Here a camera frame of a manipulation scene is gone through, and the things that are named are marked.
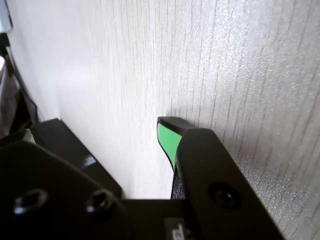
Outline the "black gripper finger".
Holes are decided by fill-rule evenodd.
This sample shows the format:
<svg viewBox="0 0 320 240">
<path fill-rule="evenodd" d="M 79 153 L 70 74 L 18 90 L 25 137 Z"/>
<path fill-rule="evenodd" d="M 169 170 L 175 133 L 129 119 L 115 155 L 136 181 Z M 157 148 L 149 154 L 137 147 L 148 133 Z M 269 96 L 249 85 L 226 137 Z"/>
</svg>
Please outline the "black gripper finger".
<svg viewBox="0 0 320 240">
<path fill-rule="evenodd" d="M 188 129 L 176 166 L 198 240 L 282 240 L 283 236 L 216 134 Z"/>
</svg>

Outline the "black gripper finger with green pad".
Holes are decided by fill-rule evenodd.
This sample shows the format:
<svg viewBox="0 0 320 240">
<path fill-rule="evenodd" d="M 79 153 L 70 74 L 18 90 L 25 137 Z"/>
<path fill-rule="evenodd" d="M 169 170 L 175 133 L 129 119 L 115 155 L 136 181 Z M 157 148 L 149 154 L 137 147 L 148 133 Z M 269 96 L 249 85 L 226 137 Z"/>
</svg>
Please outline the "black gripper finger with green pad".
<svg viewBox="0 0 320 240">
<path fill-rule="evenodd" d="M 157 118 L 157 140 L 173 170 L 171 200 L 185 199 L 179 172 L 176 167 L 176 153 L 185 132 L 193 128 L 194 126 L 191 123 L 180 117 L 159 116 Z"/>
</svg>

